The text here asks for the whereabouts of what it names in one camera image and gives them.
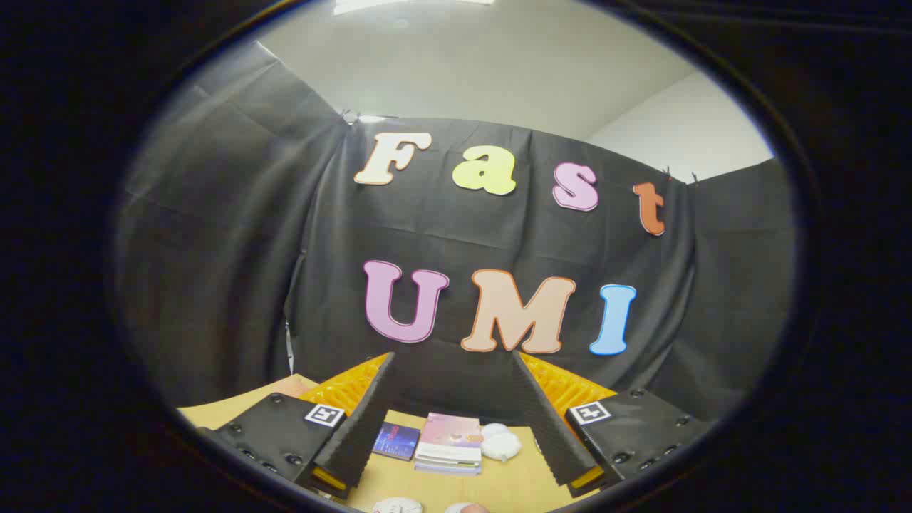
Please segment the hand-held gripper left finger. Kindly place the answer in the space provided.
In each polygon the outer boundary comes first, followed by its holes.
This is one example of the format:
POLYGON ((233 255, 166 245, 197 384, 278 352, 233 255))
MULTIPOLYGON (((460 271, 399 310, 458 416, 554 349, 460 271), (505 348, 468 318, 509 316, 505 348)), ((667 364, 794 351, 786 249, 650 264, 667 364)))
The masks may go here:
POLYGON ((384 353, 299 397, 274 392, 216 429, 197 432, 270 475, 346 499, 367 467, 396 386, 384 353))

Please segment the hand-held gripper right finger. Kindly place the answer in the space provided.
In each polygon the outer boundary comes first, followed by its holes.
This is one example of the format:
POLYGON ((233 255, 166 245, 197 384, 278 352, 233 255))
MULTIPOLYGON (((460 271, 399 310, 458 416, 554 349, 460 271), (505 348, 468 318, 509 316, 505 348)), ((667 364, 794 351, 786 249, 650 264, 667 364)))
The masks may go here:
POLYGON ((572 497, 616 486, 693 444, 711 424, 652 392, 614 392, 526 353, 514 396, 551 474, 572 497))

